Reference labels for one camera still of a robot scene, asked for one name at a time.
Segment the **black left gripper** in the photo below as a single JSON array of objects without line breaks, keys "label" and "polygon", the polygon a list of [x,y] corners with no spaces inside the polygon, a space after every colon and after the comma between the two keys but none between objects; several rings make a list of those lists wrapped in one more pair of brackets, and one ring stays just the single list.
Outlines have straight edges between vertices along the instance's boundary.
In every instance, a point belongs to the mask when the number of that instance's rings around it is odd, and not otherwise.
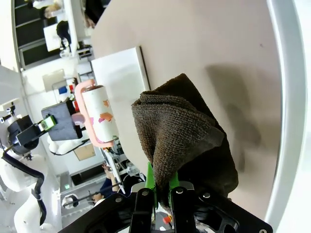
[{"label": "black left gripper", "polygon": [[7,128],[9,145],[16,144],[12,150],[23,155],[37,146],[37,139],[56,125],[54,116],[48,116],[39,123],[33,124],[29,116],[17,118]]}]

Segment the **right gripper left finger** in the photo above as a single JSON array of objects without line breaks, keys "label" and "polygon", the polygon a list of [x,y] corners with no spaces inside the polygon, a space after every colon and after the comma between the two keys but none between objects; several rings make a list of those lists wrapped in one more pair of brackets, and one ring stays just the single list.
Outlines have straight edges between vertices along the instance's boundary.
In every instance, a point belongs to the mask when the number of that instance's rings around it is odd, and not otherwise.
[{"label": "right gripper left finger", "polygon": [[132,189],[126,197],[115,193],[58,233],[152,233],[152,214],[155,210],[155,180],[148,163],[143,188]]}]

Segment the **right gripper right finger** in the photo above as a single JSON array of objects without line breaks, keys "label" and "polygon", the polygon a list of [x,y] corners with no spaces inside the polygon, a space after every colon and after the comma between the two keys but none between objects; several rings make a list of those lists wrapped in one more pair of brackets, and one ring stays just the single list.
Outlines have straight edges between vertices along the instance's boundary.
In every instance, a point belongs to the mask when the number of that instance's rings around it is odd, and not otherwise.
[{"label": "right gripper right finger", "polygon": [[169,188],[175,233],[273,233],[268,223],[230,199],[209,189],[197,195],[177,173]]}]

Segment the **pink lint roller black grip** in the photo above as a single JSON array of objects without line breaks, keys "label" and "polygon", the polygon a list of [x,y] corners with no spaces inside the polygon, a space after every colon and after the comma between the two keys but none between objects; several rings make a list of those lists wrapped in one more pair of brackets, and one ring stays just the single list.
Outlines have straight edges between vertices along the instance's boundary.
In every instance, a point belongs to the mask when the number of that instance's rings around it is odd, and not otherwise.
[{"label": "pink lint roller black grip", "polygon": [[71,100],[41,110],[43,119],[54,116],[57,123],[48,131],[51,141],[76,142],[83,138],[84,127],[94,146],[112,147],[119,132],[105,87],[90,79],[76,86],[74,96],[78,111]]}]

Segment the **brown cloth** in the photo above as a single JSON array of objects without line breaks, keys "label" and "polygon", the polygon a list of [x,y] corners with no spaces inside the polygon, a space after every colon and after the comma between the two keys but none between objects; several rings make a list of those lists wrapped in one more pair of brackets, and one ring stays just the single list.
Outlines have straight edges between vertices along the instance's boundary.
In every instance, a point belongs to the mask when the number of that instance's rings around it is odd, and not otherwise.
[{"label": "brown cloth", "polygon": [[227,135],[186,74],[142,92],[132,113],[164,209],[174,175],[192,183],[197,194],[211,189],[227,197],[238,186]]}]

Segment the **seated person in blue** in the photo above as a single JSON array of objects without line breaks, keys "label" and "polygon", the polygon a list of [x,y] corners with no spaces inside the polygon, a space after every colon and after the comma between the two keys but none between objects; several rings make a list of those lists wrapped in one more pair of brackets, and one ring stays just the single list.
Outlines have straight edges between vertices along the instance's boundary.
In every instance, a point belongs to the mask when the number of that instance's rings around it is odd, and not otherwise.
[{"label": "seated person in blue", "polygon": [[99,193],[94,194],[91,198],[94,205],[108,198],[110,195],[114,193],[122,192],[120,185],[117,184],[117,180],[112,172],[112,168],[105,163],[102,164],[102,168],[105,171],[106,179],[102,187],[100,188]]}]

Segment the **cardboard box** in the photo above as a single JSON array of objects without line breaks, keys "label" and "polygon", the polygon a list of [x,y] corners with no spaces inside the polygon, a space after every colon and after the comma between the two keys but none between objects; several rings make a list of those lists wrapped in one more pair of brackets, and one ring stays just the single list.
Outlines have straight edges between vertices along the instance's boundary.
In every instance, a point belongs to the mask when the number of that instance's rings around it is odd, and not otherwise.
[{"label": "cardboard box", "polygon": [[74,150],[74,153],[79,161],[86,160],[96,155],[92,144],[78,147]]}]

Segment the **white board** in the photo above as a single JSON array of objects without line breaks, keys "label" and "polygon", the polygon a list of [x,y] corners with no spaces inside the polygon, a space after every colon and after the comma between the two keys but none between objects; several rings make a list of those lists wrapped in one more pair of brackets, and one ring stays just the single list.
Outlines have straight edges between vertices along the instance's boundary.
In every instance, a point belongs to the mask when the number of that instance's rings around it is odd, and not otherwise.
[{"label": "white board", "polygon": [[57,24],[43,28],[44,37],[48,51],[59,49],[61,46],[60,37],[57,35]]}]

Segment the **bystander with black hair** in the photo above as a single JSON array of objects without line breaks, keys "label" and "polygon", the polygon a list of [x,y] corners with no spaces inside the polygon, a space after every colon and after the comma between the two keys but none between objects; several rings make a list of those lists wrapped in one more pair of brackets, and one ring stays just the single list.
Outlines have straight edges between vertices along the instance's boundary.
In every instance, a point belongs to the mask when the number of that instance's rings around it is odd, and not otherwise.
[{"label": "bystander with black hair", "polygon": [[56,33],[61,39],[61,45],[63,48],[65,48],[64,40],[66,39],[71,44],[71,37],[69,34],[69,24],[68,21],[60,21],[56,26]]}]

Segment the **person in black jacket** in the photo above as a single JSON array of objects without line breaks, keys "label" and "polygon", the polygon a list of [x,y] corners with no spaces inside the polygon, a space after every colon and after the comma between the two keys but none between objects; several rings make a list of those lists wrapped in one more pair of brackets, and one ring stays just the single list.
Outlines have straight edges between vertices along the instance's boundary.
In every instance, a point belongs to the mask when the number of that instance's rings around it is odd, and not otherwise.
[{"label": "person in black jacket", "polygon": [[104,13],[111,0],[84,0],[85,18],[90,18],[95,24]]}]

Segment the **silver metal tray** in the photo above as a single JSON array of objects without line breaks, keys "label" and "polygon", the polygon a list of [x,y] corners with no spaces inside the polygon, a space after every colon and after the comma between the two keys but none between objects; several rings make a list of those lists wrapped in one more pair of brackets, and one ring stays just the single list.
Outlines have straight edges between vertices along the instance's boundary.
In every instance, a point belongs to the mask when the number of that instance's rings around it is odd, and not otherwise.
[{"label": "silver metal tray", "polygon": [[311,233],[311,0],[267,0],[281,73],[281,137],[265,221]]}]

